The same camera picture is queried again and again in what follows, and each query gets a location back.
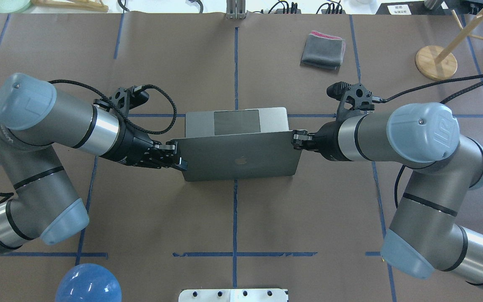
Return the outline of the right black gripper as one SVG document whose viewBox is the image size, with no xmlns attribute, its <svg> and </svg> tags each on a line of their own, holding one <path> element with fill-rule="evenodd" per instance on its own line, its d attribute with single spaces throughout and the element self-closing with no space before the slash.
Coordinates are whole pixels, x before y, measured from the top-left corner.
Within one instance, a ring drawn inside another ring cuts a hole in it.
<svg viewBox="0 0 483 302">
<path fill-rule="evenodd" d="M 309 133 L 307 130 L 293 130 L 291 144 L 295 150 L 307 150 L 320 153 L 329 161 L 344 161 L 338 134 L 342 122 L 328 122 L 316 133 Z"/>
</svg>

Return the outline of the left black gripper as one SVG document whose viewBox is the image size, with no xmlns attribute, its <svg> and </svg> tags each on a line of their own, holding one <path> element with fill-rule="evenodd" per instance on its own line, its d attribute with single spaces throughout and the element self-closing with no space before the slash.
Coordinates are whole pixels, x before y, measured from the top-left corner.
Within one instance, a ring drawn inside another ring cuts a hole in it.
<svg viewBox="0 0 483 302">
<path fill-rule="evenodd" d="M 187 161 L 182 158 L 177 141 L 162 144 L 153 141 L 142 131 L 127 126 L 124 122 L 111 149 L 100 157 L 124 166 L 160 169 L 173 168 L 184 172 Z"/>
</svg>

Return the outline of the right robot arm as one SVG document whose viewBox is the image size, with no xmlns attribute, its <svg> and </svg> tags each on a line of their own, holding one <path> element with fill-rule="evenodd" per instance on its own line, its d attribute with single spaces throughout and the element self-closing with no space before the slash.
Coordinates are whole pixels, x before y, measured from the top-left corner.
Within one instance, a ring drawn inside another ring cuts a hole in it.
<svg viewBox="0 0 483 302">
<path fill-rule="evenodd" d="M 461 134 L 446 105 L 413 103 L 393 112 L 337 118 L 315 133 L 294 130 L 291 143 L 330 161 L 410 168 L 382 258 L 417 279 L 439 270 L 483 290 L 483 234 L 455 222 L 467 191 L 483 186 L 483 146 Z"/>
</svg>

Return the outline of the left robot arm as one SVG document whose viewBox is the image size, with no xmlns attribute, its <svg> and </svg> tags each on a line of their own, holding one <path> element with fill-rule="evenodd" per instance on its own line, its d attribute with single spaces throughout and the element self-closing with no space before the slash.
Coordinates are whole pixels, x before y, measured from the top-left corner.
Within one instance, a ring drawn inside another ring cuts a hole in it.
<svg viewBox="0 0 483 302">
<path fill-rule="evenodd" d="M 134 124 L 128 113 L 155 89 L 146 84 L 119 88 L 94 103 L 82 101 L 42 81 L 15 73 L 0 88 L 0 166 L 15 189 L 0 201 L 0 256 L 37 238 L 55 245 L 89 224 L 88 211 L 57 156 L 57 143 L 131 167 L 187 170 L 177 143 L 150 138 L 155 132 Z"/>
</svg>

